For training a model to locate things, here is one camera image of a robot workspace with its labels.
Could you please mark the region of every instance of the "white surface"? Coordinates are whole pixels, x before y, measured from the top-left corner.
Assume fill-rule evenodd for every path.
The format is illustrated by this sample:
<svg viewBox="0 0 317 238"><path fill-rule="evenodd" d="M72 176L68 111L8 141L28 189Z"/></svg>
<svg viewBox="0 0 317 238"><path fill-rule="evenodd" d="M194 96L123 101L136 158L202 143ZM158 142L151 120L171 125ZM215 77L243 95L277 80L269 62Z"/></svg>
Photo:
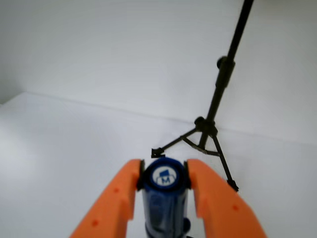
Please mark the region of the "white surface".
<svg viewBox="0 0 317 238"><path fill-rule="evenodd" d="M0 103L21 91L194 121L242 0L2 0ZM317 144L317 1L256 0L216 118Z"/></svg>
<svg viewBox="0 0 317 238"><path fill-rule="evenodd" d="M148 165L151 147L191 128L38 95L14 98L0 108L0 237L68 237L125 162L145 158ZM224 130L218 137L232 176L267 235L315 237L317 148ZM167 155L199 158L224 175L218 157L185 143ZM190 235L203 238L191 192L188 206ZM143 212L138 193L127 238L145 237Z"/></svg>

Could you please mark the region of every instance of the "black pole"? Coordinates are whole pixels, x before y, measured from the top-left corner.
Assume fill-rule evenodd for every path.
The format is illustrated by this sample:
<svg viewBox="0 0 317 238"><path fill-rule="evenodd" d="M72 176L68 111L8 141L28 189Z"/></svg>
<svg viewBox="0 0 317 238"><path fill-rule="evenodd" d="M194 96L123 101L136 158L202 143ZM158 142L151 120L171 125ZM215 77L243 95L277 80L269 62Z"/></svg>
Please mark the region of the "black pole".
<svg viewBox="0 0 317 238"><path fill-rule="evenodd" d="M232 71L235 65L234 57L237 53L238 46L243 34L243 30L247 23L252 4L253 4L253 0L244 1L242 10L240 13L240 17L236 26L236 30L234 32L234 35L231 41L228 56L222 57L217 63L217 66L219 68L219 73L218 73L218 77L216 81L216 89L214 91L214 95L211 101L211 106L209 108L208 115L206 118L206 121L208 122L214 122L214 118L216 116L223 92L229 83L230 76L232 74ZM203 132L199 142L200 148L202 149L205 148L207 139L208 139L208 133Z"/></svg>

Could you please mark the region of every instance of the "black tripod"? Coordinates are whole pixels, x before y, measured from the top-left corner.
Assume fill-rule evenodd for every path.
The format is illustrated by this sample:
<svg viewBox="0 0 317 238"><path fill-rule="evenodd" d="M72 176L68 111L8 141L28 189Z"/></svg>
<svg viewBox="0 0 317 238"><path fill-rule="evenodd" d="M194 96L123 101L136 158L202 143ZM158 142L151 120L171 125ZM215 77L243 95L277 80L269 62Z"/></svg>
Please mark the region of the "black tripod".
<svg viewBox="0 0 317 238"><path fill-rule="evenodd" d="M164 156L163 153L166 149L168 149L169 147L183 140L187 144L192 146L194 149L199 150L200 152L204 154L219 156L221 163L223 165L224 171L227 175L227 182L235 191L238 191L239 188L236 185L236 182L231 177L228 165L226 163L220 144L218 142L218 139L217 139L218 131L215 127L214 118L217 113L222 94L229 83L230 76L235 66L234 57L238 50L238 45L241 40L245 25L247 23L248 16L252 7L252 3L253 3L253 0L244 1L242 10L240 13L240 17L238 20L238 24L237 24L237 27L234 32L234 36L230 45L228 56L221 57L217 62L219 73L218 73L218 77L216 81L216 89L214 91L213 98L211 101L211 106L209 108L209 112L206 119L204 119L203 117L198 117L195 120L196 127L194 129L181 135L179 138L177 138L176 140L173 140L172 142L168 143L167 145L163 147L152 149L152 158L159 158L161 156ZM200 142L198 145L194 144L192 141L190 141L187 138L188 136L194 134L195 132L202 132L202 136L200 138ZM210 136L213 139L213 142L216 146L217 151L209 151L205 149L208 136Z"/></svg>

